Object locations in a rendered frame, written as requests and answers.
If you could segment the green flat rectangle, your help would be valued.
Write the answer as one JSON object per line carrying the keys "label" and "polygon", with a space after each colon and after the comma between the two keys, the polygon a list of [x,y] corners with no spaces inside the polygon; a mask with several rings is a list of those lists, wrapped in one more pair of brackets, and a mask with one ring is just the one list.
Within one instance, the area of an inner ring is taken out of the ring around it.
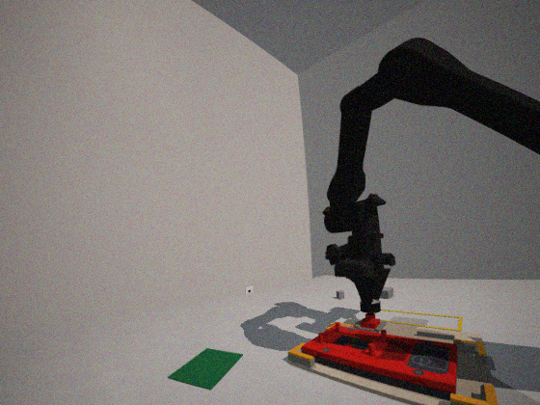
{"label": "green flat rectangle", "polygon": [[211,390],[242,356],[240,353],[206,348],[168,378]]}

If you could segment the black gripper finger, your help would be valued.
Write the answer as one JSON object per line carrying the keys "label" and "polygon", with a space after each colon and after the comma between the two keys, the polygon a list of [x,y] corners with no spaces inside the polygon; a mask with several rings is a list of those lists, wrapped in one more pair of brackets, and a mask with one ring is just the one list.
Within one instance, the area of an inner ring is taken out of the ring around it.
{"label": "black gripper finger", "polygon": [[373,275],[379,274],[374,297],[373,297],[374,300],[379,300],[380,294],[382,292],[382,289],[385,285],[385,282],[387,280],[387,277],[390,271],[391,271],[390,268],[383,269],[383,270],[374,270]]}
{"label": "black gripper finger", "polygon": [[367,278],[349,278],[345,277],[346,279],[349,279],[355,284],[355,287],[357,287],[357,290],[359,292],[359,296],[361,297],[361,302],[363,303],[364,309],[369,310],[371,302],[374,297],[377,281],[378,281],[377,275],[372,275]]}

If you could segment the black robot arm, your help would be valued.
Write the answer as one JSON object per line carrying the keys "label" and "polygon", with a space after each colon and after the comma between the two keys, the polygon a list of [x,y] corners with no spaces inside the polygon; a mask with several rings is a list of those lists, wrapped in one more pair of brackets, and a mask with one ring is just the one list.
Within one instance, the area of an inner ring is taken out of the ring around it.
{"label": "black robot arm", "polygon": [[393,99],[455,110],[540,155],[540,101],[475,73],[439,45],[412,38],[386,54],[378,72],[340,102],[337,169],[323,210],[329,232],[379,229],[377,206],[365,190],[364,156],[371,113]]}

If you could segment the black wheel with grey rim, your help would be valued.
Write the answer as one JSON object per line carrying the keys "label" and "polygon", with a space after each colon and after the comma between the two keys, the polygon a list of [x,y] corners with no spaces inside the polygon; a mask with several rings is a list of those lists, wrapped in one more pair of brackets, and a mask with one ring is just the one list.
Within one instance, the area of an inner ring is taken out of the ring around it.
{"label": "black wheel with grey rim", "polygon": [[380,304],[381,304],[381,301],[373,299],[372,303],[370,305],[370,309],[366,310],[366,309],[364,309],[363,303],[360,302],[361,311],[366,312],[366,313],[380,312],[381,311]]}

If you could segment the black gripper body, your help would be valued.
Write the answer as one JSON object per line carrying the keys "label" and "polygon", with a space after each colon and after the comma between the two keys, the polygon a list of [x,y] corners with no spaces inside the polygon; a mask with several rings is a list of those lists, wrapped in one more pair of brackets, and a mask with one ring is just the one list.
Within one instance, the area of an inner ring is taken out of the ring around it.
{"label": "black gripper body", "polygon": [[391,253],[382,253],[381,238],[384,238],[384,233],[380,233],[380,229],[352,230],[348,239],[353,241],[354,256],[337,262],[335,277],[367,278],[373,275],[374,270],[385,269],[384,265],[395,265]]}

